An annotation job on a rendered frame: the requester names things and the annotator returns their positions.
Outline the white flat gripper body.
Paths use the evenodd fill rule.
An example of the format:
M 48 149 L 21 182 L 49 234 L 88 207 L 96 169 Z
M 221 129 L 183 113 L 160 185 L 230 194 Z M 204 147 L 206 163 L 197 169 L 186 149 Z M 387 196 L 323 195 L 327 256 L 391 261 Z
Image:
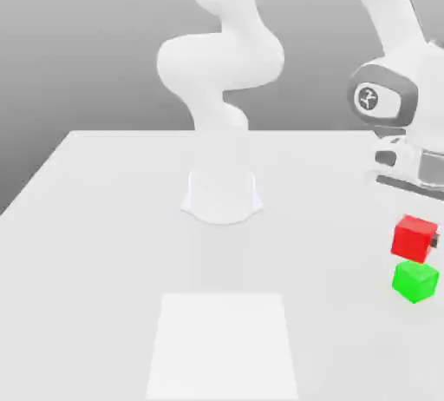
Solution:
M 420 188 L 407 181 L 366 173 L 369 208 L 381 216 L 444 216 L 444 192 Z

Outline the small red cube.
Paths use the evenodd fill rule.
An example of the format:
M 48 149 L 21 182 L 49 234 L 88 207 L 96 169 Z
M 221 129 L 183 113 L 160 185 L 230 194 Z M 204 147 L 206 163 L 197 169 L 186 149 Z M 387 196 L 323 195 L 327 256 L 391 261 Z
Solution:
M 423 264 L 430 251 L 430 239 L 436 230 L 436 223 L 406 214 L 395 225 L 390 252 Z

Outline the small green cube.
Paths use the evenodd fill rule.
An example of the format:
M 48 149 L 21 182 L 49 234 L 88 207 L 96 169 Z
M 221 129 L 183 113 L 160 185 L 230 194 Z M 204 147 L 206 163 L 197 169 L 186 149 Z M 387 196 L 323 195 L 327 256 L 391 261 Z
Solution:
M 406 260 L 396 265 L 392 287 L 415 304 L 434 295 L 439 277 L 440 272 L 436 268 Z

